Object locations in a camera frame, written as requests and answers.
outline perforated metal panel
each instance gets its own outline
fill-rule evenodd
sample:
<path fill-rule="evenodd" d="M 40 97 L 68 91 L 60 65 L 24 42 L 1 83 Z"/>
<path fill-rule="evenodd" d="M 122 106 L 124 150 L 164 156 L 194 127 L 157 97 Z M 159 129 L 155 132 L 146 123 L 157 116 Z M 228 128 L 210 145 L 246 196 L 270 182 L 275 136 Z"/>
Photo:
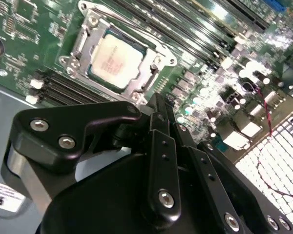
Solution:
<path fill-rule="evenodd" d="M 236 167 L 293 223 L 293 198 L 269 189 L 293 195 L 293 116 L 240 160 Z"/>

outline red wire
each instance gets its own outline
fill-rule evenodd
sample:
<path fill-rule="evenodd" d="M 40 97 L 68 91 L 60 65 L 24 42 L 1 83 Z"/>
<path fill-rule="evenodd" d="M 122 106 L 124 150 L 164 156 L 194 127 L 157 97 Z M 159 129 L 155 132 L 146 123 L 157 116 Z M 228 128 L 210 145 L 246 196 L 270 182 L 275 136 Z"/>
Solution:
<path fill-rule="evenodd" d="M 264 144 L 263 148 L 259 150 L 260 154 L 262 155 L 262 150 L 265 148 L 265 146 L 266 146 L 266 145 L 269 143 L 269 141 L 272 139 L 272 121 L 271 121 L 271 115 L 270 115 L 270 112 L 269 112 L 269 109 L 268 109 L 267 102 L 265 101 L 265 98 L 264 98 L 262 92 L 260 91 L 260 88 L 259 88 L 259 87 L 256 89 L 256 92 L 258 93 L 258 95 L 259 95 L 259 96 L 263 99 L 263 101 L 264 101 L 264 108 L 265 108 L 266 115 L 267 115 L 267 121 L 268 121 L 268 126 L 269 126 L 269 135 L 270 135 L 270 139 Z M 292 195 L 292 194 L 287 194 L 287 193 L 284 193 L 284 192 L 281 192 L 281 191 L 279 191 L 279 190 L 276 190 L 276 189 L 272 188 L 272 186 L 271 186 L 270 184 L 268 184 L 268 183 L 263 179 L 263 176 L 262 176 L 262 174 L 261 174 L 260 171 L 259 171 L 259 165 L 261 165 L 261 162 L 260 162 L 260 160 L 259 160 L 259 158 L 258 158 L 258 163 L 257 163 L 256 169 L 257 169 L 257 171 L 258 171 L 258 173 L 259 173 L 260 178 L 264 181 L 265 185 L 266 185 L 269 189 L 273 190 L 274 192 L 276 192 L 276 193 L 278 193 L 278 194 L 280 194 L 280 195 L 282 195 L 282 196 L 290 196 L 290 197 L 293 198 L 293 195 Z"/>

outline blue connector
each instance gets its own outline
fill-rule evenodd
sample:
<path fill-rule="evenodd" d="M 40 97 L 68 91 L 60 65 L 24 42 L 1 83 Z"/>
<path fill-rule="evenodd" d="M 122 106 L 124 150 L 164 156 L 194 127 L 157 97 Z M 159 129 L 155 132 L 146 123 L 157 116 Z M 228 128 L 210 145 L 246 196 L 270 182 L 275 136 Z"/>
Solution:
<path fill-rule="evenodd" d="M 283 13 L 287 11 L 287 8 L 276 0 L 263 0 L 263 2 L 276 12 Z"/>

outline sticker label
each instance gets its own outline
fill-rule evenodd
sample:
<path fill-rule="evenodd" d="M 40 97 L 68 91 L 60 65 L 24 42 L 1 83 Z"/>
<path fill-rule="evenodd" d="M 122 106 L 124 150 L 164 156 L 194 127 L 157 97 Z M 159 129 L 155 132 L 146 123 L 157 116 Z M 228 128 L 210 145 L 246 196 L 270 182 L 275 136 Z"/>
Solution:
<path fill-rule="evenodd" d="M 26 197 L 10 187 L 0 184 L 0 209 L 14 212 L 19 211 Z"/>

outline mounting hole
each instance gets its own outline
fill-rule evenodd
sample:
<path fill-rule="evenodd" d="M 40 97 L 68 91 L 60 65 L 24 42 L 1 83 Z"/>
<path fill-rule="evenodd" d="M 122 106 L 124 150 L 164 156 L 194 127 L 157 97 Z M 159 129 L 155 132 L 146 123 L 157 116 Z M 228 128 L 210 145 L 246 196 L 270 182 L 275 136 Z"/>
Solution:
<path fill-rule="evenodd" d="M 86 5 L 85 3 L 82 3 L 82 4 L 80 5 L 80 8 L 84 11 L 84 10 L 87 9 L 87 5 Z"/>
<path fill-rule="evenodd" d="M 203 158 L 201 158 L 201 162 L 204 163 L 204 164 L 207 164 L 207 161 Z"/>
<path fill-rule="evenodd" d="M 167 155 L 162 155 L 162 158 L 165 160 L 165 161 L 169 161 L 169 157 Z"/>
<path fill-rule="evenodd" d="M 211 180 L 211 181 L 215 181 L 215 177 L 212 174 L 208 174 L 207 177 Z"/>

